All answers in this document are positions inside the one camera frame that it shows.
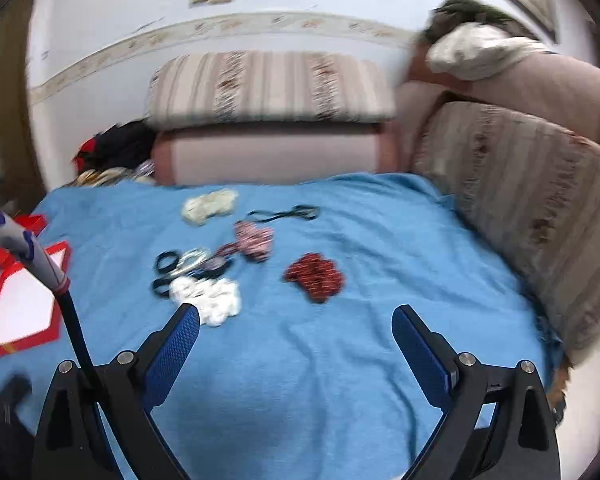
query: blue blanket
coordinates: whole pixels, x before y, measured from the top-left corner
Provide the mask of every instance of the blue blanket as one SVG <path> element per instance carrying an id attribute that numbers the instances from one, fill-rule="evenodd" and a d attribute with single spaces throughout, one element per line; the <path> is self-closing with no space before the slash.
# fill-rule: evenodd
<path id="1" fill-rule="evenodd" d="M 103 364 L 137 349 L 174 312 L 150 291 L 159 253 L 228 243 L 232 224 L 253 209 L 322 208 L 311 222 L 274 222 L 268 261 L 236 258 L 228 276 L 240 283 L 242 312 L 202 327 L 167 401 L 153 411 L 194 478 L 388 480 L 404 472 L 440 410 L 428 405 L 392 337 L 391 315 L 403 303 L 457 351 L 493 365 L 530 359 L 544 370 L 524 283 L 428 181 L 349 174 L 232 188 L 240 193 L 234 215 L 202 227 L 183 222 L 180 208 L 218 186 L 59 189 L 37 209 L 50 221 L 42 243 L 72 247 L 72 295 L 93 361 Z M 346 276 L 344 290 L 325 304 L 281 280 L 286 266 L 312 251 Z M 32 430 L 62 358 L 74 358 L 64 331 L 58 341 L 0 358 L 0 384 L 16 371 L 31 378 L 33 396 L 20 415 Z"/>

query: scissors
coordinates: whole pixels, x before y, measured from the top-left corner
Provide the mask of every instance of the scissors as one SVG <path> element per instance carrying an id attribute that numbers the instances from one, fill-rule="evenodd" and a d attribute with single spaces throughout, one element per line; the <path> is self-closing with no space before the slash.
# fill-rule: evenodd
<path id="1" fill-rule="evenodd" d="M 212 254 L 206 248 L 193 249 L 183 254 L 178 251 L 166 251 L 155 259 L 155 270 L 160 278 L 154 280 L 152 289 L 158 296 L 168 298 L 169 285 L 176 278 L 218 278 L 230 264 L 230 258 Z"/>

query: white lace fabric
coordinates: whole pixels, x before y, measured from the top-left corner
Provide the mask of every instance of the white lace fabric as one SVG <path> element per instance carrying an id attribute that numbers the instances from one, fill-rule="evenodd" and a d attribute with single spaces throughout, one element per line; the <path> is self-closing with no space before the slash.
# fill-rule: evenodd
<path id="1" fill-rule="evenodd" d="M 535 52 L 550 49 L 529 38 L 510 38 L 492 25 L 463 23 L 433 44 L 427 64 L 434 73 L 448 72 L 464 81 L 478 81 L 499 74 Z"/>
<path id="2" fill-rule="evenodd" d="M 182 217 L 192 224 L 204 225 L 211 216 L 231 214 L 237 198 L 238 192 L 228 188 L 189 198 L 182 205 Z"/>
<path id="3" fill-rule="evenodd" d="M 171 282 L 169 297 L 176 306 L 190 303 L 198 309 L 200 325 L 220 326 L 240 313 L 238 283 L 227 278 L 197 280 L 181 276 Z"/>

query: dark clothing pile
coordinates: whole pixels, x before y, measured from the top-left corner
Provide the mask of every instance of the dark clothing pile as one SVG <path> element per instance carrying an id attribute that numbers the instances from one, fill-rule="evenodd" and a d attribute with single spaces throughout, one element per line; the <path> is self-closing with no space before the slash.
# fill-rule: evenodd
<path id="1" fill-rule="evenodd" d="M 134 170 L 151 158 L 156 131 L 142 121 L 131 121 L 97 134 L 87 140 L 74 157 L 78 174 L 87 170 L 104 171 L 110 168 Z"/>

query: black cord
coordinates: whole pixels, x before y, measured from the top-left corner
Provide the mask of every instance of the black cord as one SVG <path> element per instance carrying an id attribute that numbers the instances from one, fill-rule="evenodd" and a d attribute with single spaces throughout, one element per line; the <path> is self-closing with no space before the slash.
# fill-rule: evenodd
<path id="1" fill-rule="evenodd" d="M 249 222 L 264 223 L 286 217 L 302 218 L 303 220 L 309 221 L 315 220 L 318 216 L 320 216 L 320 208 L 318 206 L 299 204 L 294 206 L 291 211 L 281 211 L 277 213 L 261 210 L 251 211 L 244 219 Z"/>
<path id="2" fill-rule="evenodd" d="M 96 390 L 98 394 L 105 395 L 106 390 L 100 381 L 100 377 L 93 367 L 91 356 L 87 350 L 87 345 L 84 342 L 84 336 L 82 335 L 82 329 L 80 328 L 80 321 L 78 320 L 78 314 L 75 311 L 74 301 L 71 298 L 69 291 L 63 292 L 62 294 L 54 293 L 56 300 L 58 300 L 58 306 L 62 313 L 62 320 L 64 320 L 64 326 L 66 332 L 69 335 L 71 346 L 74 347 L 75 357 L 78 359 L 78 364 L 84 372 L 85 377 L 89 383 L 89 386 Z"/>

